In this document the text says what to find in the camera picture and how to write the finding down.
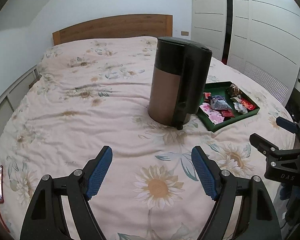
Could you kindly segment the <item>red white konjac snack bag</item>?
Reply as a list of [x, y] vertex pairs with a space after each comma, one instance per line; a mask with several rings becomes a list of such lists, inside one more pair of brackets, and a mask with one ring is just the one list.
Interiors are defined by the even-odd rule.
[[247, 114], [249, 111], [253, 111], [256, 106], [250, 103], [245, 98], [233, 97], [231, 98], [234, 104], [234, 108], [238, 113]]

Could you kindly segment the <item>red rectangular snack packet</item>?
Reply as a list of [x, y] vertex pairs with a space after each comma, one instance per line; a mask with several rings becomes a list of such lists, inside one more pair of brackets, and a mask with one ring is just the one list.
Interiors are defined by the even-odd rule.
[[224, 117], [224, 118], [234, 118], [234, 114], [232, 112], [232, 110], [230, 109], [227, 109], [227, 110], [222, 110], [221, 111], [221, 115]]

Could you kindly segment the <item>pink cartoon snack packet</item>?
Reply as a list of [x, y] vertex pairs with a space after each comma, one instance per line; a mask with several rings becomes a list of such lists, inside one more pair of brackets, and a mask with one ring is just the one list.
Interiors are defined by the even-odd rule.
[[224, 117], [221, 115], [221, 113], [212, 109], [209, 103], [202, 103], [200, 105], [200, 109], [214, 125], [220, 124], [224, 121]]

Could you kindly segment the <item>gold brown snack bag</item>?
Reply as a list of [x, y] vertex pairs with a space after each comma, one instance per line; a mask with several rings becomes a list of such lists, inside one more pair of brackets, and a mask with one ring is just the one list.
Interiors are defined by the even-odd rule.
[[234, 83], [232, 83], [228, 88], [226, 88], [226, 92], [231, 98], [240, 98], [242, 95], [242, 91]]

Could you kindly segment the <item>blue white snack packet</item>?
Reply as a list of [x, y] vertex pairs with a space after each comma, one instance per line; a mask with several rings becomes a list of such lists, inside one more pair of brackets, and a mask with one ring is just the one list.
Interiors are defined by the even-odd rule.
[[211, 96], [210, 107], [211, 107], [213, 110], [217, 110], [217, 111], [222, 111], [222, 110], [231, 109], [231, 107], [230, 107], [230, 105], [227, 103], [225, 97], [223, 97], [223, 96], [221, 96], [221, 95], [214, 95], [214, 96]]

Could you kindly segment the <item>small red candy wrapper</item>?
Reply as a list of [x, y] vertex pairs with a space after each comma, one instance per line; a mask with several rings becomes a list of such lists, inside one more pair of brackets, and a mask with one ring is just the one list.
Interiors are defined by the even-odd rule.
[[210, 92], [204, 92], [203, 97], [204, 97], [204, 102], [205, 103], [210, 103], [210, 100], [211, 100], [211, 93]]

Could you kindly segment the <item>green tray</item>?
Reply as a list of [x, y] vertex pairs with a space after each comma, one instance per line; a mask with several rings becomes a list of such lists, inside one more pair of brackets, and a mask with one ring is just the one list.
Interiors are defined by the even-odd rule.
[[202, 93], [197, 116], [208, 131], [215, 132], [256, 115], [260, 107], [243, 90], [234, 96], [230, 81], [207, 83]]

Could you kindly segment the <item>white wardrobe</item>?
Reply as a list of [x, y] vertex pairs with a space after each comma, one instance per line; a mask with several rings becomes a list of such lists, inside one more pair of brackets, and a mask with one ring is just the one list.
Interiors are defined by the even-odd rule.
[[294, 0], [192, 0], [191, 38], [286, 104], [300, 69]]

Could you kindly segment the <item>brown black electric kettle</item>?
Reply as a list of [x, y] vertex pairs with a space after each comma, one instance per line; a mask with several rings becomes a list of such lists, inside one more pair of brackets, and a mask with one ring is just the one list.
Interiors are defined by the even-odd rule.
[[183, 129], [197, 113], [212, 51], [183, 38], [159, 37], [148, 114], [156, 122]]

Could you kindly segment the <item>floral pink bed quilt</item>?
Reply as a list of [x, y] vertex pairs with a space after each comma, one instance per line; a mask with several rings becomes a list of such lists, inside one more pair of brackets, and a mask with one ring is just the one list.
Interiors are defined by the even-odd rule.
[[105, 145], [113, 161], [89, 204], [107, 239], [196, 239], [213, 201], [191, 161], [200, 146], [238, 177], [263, 176], [266, 159], [249, 143], [257, 133], [282, 150], [295, 137], [276, 124], [288, 112], [245, 75], [212, 59], [209, 82], [231, 81], [257, 105], [255, 116], [209, 132], [197, 116], [183, 129], [149, 117], [157, 41], [98, 39], [49, 48], [40, 80], [11, 114], [0, 137], [4, 202], [0, 221], [18, 239], [43, 175], [68, 176]]

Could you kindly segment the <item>wooden headboard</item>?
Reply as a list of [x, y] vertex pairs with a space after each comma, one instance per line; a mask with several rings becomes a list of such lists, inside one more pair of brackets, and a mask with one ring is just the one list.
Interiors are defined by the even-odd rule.
[[173, 16], [128, 14], [98, 18], [52, 33], [53, 44], [60, 45], [93, 38], [129, 38], [138, 36], [171, 37]]

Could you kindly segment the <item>wall switch plate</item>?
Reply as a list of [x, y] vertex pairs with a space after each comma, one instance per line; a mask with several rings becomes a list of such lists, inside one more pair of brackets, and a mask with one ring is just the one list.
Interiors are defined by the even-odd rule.
[[188, 31], [181, 31], [181, 36], [189, 36], [189, 32]]

